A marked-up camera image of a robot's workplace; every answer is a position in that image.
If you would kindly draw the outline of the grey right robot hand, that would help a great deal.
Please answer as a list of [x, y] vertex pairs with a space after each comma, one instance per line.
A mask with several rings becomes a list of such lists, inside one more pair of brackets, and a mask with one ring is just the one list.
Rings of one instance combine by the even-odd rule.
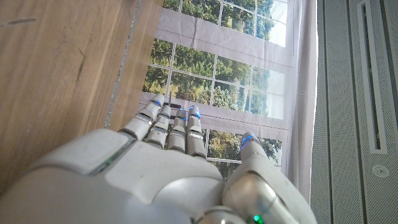
[[199, 109], [170, 112], [155, 95], [119, 131], [97, 129], [41, 157], [1, 197], [1, 222], [315, 223], [253, 133], [224, 179], [206, 159]]

